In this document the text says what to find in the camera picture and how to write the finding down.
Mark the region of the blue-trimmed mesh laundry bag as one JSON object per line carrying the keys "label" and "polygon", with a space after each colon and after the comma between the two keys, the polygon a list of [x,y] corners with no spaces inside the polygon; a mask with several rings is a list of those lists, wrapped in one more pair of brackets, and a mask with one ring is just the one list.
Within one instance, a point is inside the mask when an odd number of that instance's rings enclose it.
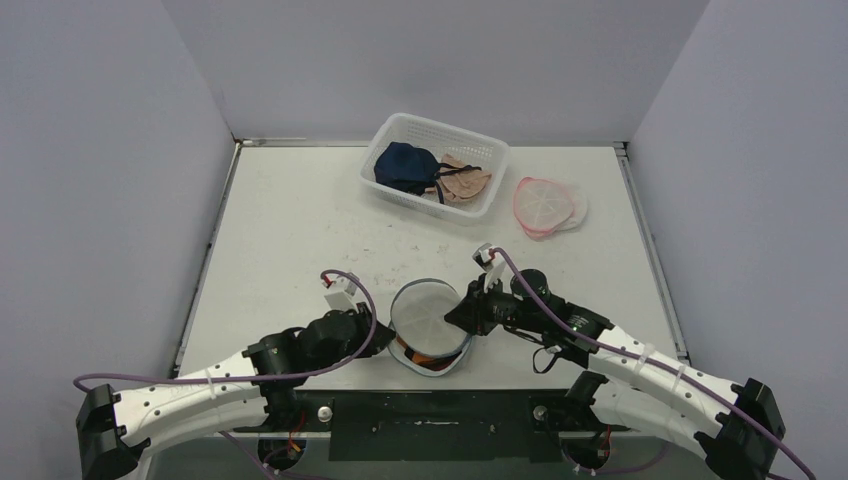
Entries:
{"label": "blue-trimmed mesh laundry bag", "polygon": [[462,296],[447,282],[435,278],[414,280],[398,290],[390,305],[389,328],[409,347],[434,357],[452,355],[463,350],[459,359],[447,369],[431,371],[403,360],[395,339],[389,344],[390,355],[417,375],[438,378],[457,369],[471,349],[472,336],[448,324],[444,316],[455,308]]}

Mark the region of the orange bra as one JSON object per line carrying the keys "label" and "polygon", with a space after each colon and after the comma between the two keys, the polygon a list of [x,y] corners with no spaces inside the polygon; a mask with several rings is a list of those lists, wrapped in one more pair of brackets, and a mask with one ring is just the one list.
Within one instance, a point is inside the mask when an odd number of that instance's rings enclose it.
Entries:
{"label": "orange bra", "polygon": [[400,348],[400,355],[403,360],[410,361],[413,365],[423,367],[431,371],[441,371],[447,369],[452,363],[456,362],[463,350],[452,355],[434,357],[421,354],[408,346],[408,344],[400,337],[395,338],[395,343]]}

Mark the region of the pink-trimmed mesh laundry bag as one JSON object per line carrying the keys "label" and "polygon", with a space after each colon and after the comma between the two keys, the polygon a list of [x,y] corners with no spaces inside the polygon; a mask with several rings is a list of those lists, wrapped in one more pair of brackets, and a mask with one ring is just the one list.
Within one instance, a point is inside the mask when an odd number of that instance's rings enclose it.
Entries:
{"label": "pink-trimmed mesh laundry bag", "polygon": [[542,239],[579,228],[588,210],[588,198],[577,184],[525,177],[513,195],[513,215],[531,239]]}

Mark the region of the beige bra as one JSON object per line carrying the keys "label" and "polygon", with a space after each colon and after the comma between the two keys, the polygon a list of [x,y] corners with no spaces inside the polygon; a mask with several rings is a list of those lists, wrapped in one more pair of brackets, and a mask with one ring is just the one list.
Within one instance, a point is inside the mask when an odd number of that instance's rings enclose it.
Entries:
{"label": "beige bra", "polygon": [[441,158],[439,176],[434,186],[424,192],[435,194],[441,203],[467,203],[480,195],[492,178],[492,173],[472,166],[450,154]]}

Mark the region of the navy blue bra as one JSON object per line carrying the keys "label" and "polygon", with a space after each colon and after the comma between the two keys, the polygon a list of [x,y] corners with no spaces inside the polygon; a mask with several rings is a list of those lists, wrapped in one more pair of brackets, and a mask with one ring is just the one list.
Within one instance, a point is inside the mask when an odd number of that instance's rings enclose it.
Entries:
{"label": "navy blue bra", "polygon": [[438,184],[439,179],[481,171],[481,168],[471,165],[452,166],[439,162],[429,150],[407,143],[391,142],[378,157],[373,171],[378,184],[404,193],[421,196],[428,188],[435,188],[439,202],[444,204],[444,191]]}

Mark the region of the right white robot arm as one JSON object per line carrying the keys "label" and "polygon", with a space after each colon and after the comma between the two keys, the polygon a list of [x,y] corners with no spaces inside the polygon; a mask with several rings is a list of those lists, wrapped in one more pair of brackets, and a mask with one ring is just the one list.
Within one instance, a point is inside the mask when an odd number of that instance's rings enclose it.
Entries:
{"label": "right white robot arm", "polygon": [[568,421],[652,434],[694,453],[721,479],[765,479],[786,428],[772,390],[740,384],[674,360],[611,320],[566,301],[545,275],[526,269],[505,292],[484,276],[445,319],[476,336],[496,327],[583,368],[565,402]]}

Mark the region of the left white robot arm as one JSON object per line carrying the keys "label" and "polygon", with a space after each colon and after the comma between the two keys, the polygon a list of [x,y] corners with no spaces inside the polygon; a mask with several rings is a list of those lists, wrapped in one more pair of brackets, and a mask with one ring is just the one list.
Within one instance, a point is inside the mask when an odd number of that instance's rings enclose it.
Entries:
{"label": "left white robot arm", "polygon": [[299,420],[295,388],[350,358],[369,358],[395,333],[368,306],[330,310],[206,369],[137,389],[87,392],[75,421],[85,479],[119,479],[174,445],[218,431],[282,431]]}

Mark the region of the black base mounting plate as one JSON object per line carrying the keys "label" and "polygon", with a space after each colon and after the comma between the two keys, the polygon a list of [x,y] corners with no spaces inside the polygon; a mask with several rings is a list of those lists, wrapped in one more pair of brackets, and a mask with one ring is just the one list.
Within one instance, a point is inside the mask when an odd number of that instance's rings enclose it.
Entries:
{"label": "black base mounting plate", "polygon": [[263,439],[326,440],[332,461],[556,462],[554,439],[607,427],[564,390],[298,390],[277,424],[239,427]]}

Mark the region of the white perforated plastic basket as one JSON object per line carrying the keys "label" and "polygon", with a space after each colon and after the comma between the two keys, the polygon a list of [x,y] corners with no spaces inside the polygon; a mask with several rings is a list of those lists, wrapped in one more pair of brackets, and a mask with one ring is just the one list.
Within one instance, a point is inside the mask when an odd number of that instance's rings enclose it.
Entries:
{"label": "white perforated plastic basket", "polygon": [[[491,179],[481,193],[465,203],[441,204],[435,193],[416,196],[381,185],[375,179],[374,166],[392,142],[423,148],[438,159],[449,154],[481,167],[491,174]],[[377,197],[458,225],[474,225],[482,221],[496,198],[511,160],[511,150],[496,138],[408,113],[395,113],[379,128],[361,160],[360,181]]]}

